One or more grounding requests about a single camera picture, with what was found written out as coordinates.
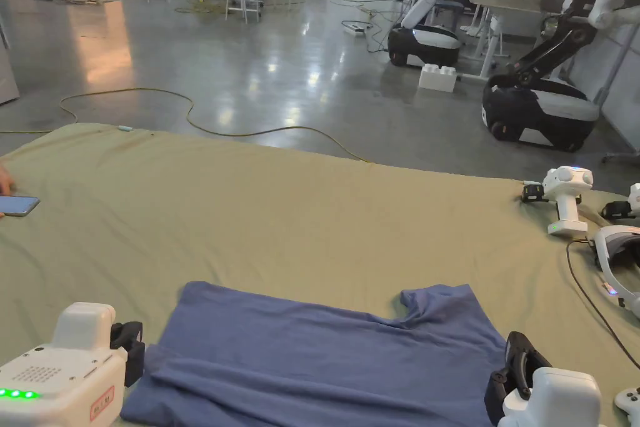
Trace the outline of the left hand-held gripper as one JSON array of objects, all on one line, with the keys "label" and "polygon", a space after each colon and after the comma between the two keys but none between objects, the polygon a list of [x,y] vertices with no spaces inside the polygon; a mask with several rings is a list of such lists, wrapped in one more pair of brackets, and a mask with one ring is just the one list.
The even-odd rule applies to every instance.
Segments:
[{"label": "left hand-held gripper", "polygon": [[143,324],[112,306],[74,303],[52,340],[1,366],[2,426],[112,426],[143,375]]}]

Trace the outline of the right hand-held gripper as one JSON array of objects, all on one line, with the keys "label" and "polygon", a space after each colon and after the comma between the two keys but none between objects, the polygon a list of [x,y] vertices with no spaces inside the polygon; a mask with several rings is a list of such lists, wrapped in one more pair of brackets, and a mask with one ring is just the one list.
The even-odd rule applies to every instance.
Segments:
[{"label": "right hand-held gripper", "polygon": [[506,369],[492,373],[484,395],[493,426],[600,425],[601,391],[591,375],[552,368],[518,331],[507,337],[505,361]]}]

